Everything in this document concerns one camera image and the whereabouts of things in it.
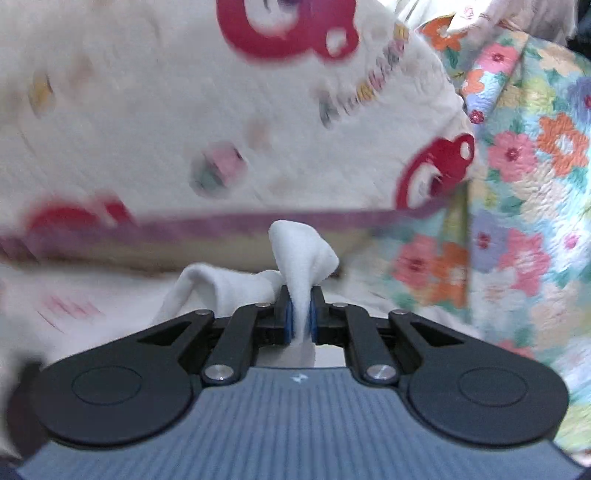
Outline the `white strawberry bear quilt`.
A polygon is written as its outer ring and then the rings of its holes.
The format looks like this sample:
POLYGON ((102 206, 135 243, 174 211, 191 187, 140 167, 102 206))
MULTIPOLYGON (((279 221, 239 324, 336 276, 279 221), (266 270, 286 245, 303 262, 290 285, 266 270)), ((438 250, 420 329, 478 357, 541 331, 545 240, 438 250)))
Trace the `white strawberry bear quilt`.
POLYGON ((374 227, 474 158, 439 56, 378 1, 1 5, 5 258, 374 227))

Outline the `white garment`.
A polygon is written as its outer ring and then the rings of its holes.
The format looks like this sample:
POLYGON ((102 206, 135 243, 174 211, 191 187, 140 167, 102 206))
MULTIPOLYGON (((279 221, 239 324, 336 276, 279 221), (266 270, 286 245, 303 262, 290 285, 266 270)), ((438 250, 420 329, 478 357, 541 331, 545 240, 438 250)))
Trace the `white garment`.
POLYGON ((263 367, 311 368, 315 347, 308 320, 311 288, 339 266, 332 247, 313 227, 280 220, 269 230, 276 269, 256 274, 193 263, 185 267, 152 320, 159 324, 178 316, 190 298, 218 316, 230 316, 243 305, 276 301, 285 286, 294 307, 294 337, 284 347, 264 347, 256 364, 263 367))

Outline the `floral quilted blanket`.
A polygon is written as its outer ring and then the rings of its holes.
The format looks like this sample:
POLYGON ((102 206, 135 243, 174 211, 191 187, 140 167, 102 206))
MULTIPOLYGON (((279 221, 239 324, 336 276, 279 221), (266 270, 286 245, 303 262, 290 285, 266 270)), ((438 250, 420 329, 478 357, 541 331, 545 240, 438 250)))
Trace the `floral quilted blanket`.
POLYGON ((554 368, 570 392, 560 446, 590 450, 590 63, 502 22, 422 34, 465 101, 469 181, 433 214, 377 232, 349 270, 400 307, 554 368))

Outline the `beige foam mattress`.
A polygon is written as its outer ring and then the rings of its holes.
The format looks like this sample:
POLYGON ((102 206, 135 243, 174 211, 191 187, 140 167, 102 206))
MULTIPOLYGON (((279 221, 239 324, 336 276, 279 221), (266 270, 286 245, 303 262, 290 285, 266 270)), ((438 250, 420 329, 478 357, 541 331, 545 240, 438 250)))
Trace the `beige foam mattress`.
POLYGON ((35 258, 41 263, 91 264, 144 272, 180 271, 192 263, 249 273, 276 268, 269 235, 264 231, 170 241, 100 240, 72 248, 55 247, 35 258))

